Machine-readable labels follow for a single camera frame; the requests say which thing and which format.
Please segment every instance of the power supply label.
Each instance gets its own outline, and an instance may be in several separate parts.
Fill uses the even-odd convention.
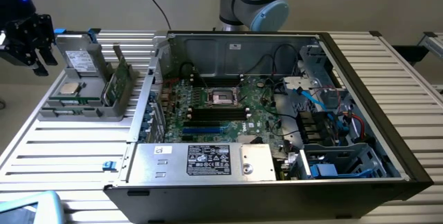
[[[231,175],[231,156],[229,145],[190,145],[190,176]]]

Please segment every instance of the aluminum slat table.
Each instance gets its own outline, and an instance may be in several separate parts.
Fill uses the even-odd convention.
[[[331,36],[435,185],[409,201],[387,202],[362,219],[294,223],[442,223],[442,96],[383,37],[369,32],[331,32]],[[116,65],[112,43],[119,42],[127,61],[140,71],[124,119],[122,122],[40,122],[36,113],[42,101],[0,156],[0,201],[55,190],[64,203],[68,222],[128,223],[102,192],[103,185],[118,178],[119,171],[103,172],[102,164],[110,160],[122,162],[126,153],[143,78],[155,54],[155,39],[156,33],[150,31],[102,31],[98,40],[106,60]]]

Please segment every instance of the screen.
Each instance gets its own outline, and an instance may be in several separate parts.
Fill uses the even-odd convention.
[[[38,203],[0,213],[2,224],[34,224]]]

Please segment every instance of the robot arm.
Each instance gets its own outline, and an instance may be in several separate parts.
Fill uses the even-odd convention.
[[[221,0],[221,20],[225,31],[278,31],[289,17],[285,0]]]
[[[32,0],[0,0],[0,8],[0,57],[14,65],[30,67],[38,76],[47,76],[35,50],[47,65],[58,65],[51,53],[51,16],[35,13]]]

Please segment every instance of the warning label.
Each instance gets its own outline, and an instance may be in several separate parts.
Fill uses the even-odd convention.
[[[231,157],[229,145],[190,145],[190,176],[231,175]]]
[[[87,51],[67,51],[67,55],[78,72],[96,72],[96,67]]]

